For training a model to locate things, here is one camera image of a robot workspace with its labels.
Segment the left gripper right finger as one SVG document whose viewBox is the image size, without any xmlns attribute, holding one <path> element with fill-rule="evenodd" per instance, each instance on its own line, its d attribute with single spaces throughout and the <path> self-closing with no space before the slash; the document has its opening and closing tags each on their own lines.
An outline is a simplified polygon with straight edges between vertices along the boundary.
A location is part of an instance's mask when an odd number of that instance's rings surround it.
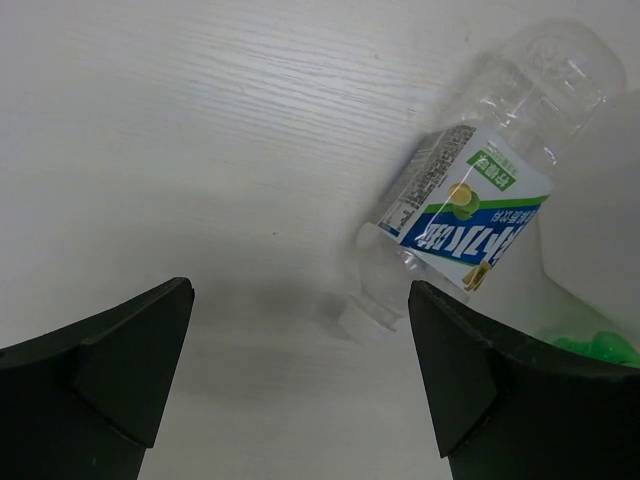
<svg viewBox="0 0 640 480">
<path fill-rule="evenodd" d="M 412 284 L 410 325 L 456 479 L 635 479 L 639 372 L 557 348 Z"/>
</svg>

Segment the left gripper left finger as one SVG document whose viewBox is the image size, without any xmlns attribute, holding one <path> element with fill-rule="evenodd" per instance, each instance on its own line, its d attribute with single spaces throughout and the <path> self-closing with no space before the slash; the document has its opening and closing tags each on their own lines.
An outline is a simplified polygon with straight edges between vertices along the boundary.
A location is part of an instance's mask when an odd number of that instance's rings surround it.
<svg viewBox="0 0 640 480">
<path fill-rule="evenodd" d="M 1 351 L 4 479 L 135 479 L 153 448 L 194 304 L 176 277 Z"/>
</svg>

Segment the clear bottle white green label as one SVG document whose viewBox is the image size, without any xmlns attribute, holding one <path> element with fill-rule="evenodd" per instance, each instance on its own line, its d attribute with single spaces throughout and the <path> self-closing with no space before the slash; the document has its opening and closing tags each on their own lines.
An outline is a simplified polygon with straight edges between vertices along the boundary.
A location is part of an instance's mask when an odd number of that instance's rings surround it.
<svg viewBox="0 0 640 480">
<path fill-rule="evenodd" d="M 625 87 L 619 57 L 575 20 L 531 24 L 482 54 L 360 228 L 339 325 L 362 344 L 394 332 L 416 280 L 467 302 Z"/>
</svg>

